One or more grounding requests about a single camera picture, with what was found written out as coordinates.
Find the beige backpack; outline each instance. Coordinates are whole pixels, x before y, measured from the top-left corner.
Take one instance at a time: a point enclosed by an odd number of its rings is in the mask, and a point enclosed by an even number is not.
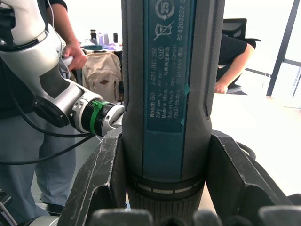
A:
[[[119,92],[121,75],[121,65],[118,57],[113,53],[94,53],[84,50],[87,62],[82,69],[83,86],[88,90],[97,93],[104,100],[115,103],[122,99]]]

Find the cable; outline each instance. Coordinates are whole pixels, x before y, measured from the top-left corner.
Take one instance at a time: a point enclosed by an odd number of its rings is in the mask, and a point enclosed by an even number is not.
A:
[[[7,75],[6,75],[6,70],[5,70],[5,65],[4,65],[4,62],[2,60],[2,64],[3,64],[3,68],[4,68],[4,71],[1,71],[1,73],[3,74],[3,78],[4,78],[4,81],[5,81],[5,84],[8,88],[8,92],[11,96],[11,98],[13,99],[13,102],[16,106],[16,108],[18,109],[18,112],[20,113],[20,115],[22,116],[22,118],[31,126],[33,127],[34,129],[36,129],[37,131],[41,132],[41,133],[44,133],[46,135],[49,135],[49,136],[53,136],[53,137],[63,137],[63,138],[75,138],[75,137],[87,137],[87,136],[90,136],[91,134],[75,134],[75,135],[67,135],[67,134],[58,134],[58,133],[52,133],[52,132],[48,132],[46,130],[43,130],[41,128],[39,128],[38,126],[36,126],[35,124],[33,124],[32,121],[30,121],[27,116],[25,115],[25,113],[23,112],[23,110],[21,109],[20,105],[18,104],[17,100],[16,100],[16,97],[12,91],[12,88],[10,86],[10,83],[8,81],[8,78],[7,78]]]
[[[47,0],[47,2],[48,2],[48,5],[49,5],[49,8],[50,8],[50,11],[51,11],[51,16],[52,16],[52,28],[53,28],[55,34],[57,35],[57,37],[58,37],[58,39],[59,39],[59,41],[60,41],[60,43],[61,43],[59,58],[60,58],[60,61],[61,61],[61,62],[64,64],[64,66],[66,67],[67,72],[68,72],[68,77],[69,77],[69,76],[70,76],[70,71],[69,71],[69,69],[68,69],[68,66],[67,66],[67,65],[65,64],[65,62],[62,60],[63,43],[62,43],[62,40],[61,40],[60,36],[58,35],[58,33],[57,33],[56,30],[55,30],[55,15],[54,15],[54,12],[53,12],[53,9],[52,9],[52,6],[51,6],[49,0]]]
[[[49,157],[45,157],[45,158],[41,158],[41,159],[37,159],[37,160],[30,160],[30,161],[1,161],[0,160],[0,165],[28,165],[28,164],[35,164],[35,163],[39,163],[42,161],[46,161],[49,159],[53,159],[55,157],[58,157],[62,154],[65,154],[71,150],[73,150],[74,148],[80,146],[81,144],[85,143],[86,141],[88,141],[89,139],[93,138],[94,135],[90,135],[88,137],[86,137],[85,139],[82,139],[81,141],[77,142],[76,144],[72,145],[71,147],[66,148],[65,150],[62,150],[61,152],[58,152],[54,155],[51,155]]]
[[[243,150],[249,154],[250,158],[256,160],[255,152],[251,148],[249,148],[248,146],[246,146],[240,142],[236,141],[236,143],[238,144],[238,146],[240,147],[241,150]]]
[[[3,203],[0,201],[0,209],[3,210],[3,212],[5,213],[5,215],[8,217],[8,219],[11,221],[11,223],[14,224],[14,226],[17,225],[17,222],[15,221],[15,219],[10,215],[9,211],[5,208],[5,206],[3,205]]]

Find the recycling symbol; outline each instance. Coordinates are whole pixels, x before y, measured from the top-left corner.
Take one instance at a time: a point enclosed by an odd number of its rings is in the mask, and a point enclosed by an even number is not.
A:
[[[159,18],[166,20],[174,14],[174,1],[173,0],[157,0],[155,9]]]

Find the green ring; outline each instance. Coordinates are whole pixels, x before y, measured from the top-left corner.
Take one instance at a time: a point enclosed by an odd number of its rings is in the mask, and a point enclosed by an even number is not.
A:
[[[109,102],[106,102],[106,101],[100,102],[98,100],[95,100],[92,103],[93,103],[93,106],[94,106],[94,111],[93,111],[93,114],[92,114],[92,117],[91,117],[91,120],[90,120],[90,129],[91,129],[91,132],[96,135],[96,133],[95,133],[95,121],[96,121],[96,118],[97,118],[97,114],[103,108],[103,106],[107,105]]]

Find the ribbed grip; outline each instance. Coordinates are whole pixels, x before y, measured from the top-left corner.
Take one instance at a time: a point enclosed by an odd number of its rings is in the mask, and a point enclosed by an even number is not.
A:
[[[131,208],[148,210],[154,218],[155,226],[158,226],[167,217],[180,218],[190,224],[193,213],[198,209],[201,201],[203,188],[188,198],[173,202],[150,199],[130,187],[127,188],[127,193]]]

